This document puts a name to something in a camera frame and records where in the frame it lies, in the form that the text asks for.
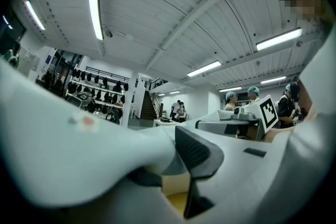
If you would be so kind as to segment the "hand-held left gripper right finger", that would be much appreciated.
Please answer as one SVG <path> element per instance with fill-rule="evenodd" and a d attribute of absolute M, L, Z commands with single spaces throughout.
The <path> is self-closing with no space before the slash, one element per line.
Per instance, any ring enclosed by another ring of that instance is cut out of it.
<path fill-rule="evenodd" d="M 190 175 L 184 210 L 184 218 L 190 219 L 214 206 L 199 183 L 216 174 L 224 161 L 224 153 L 217 145 L 182 126 L 175 128 L 175 148 Z"/>

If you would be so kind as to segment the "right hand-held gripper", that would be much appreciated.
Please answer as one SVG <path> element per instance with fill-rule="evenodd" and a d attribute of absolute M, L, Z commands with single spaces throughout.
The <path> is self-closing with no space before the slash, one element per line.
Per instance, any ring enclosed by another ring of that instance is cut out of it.
<path fill-rule="evenodd" d="M 223 135 L 251 141 L 264 142 L 267 132 L 278 122 L 278 115 L 271 96 L 239 106 L 235 111 L 219 111 L 219 120 L 199 120 L 195 128 Z M 265 157 L 265 151 L 246 148 L 244 152 L 253 156 Z"/>

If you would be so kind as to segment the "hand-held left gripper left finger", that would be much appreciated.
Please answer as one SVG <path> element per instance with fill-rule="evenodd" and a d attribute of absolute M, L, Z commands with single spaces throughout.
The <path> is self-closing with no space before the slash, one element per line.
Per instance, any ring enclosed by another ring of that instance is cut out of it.
<path fill-rule="evenodd" d="M 162 178 L 145 168 L 138 168 L 128 174 L 128 179 L 140 186 L 162 187 Z"/>

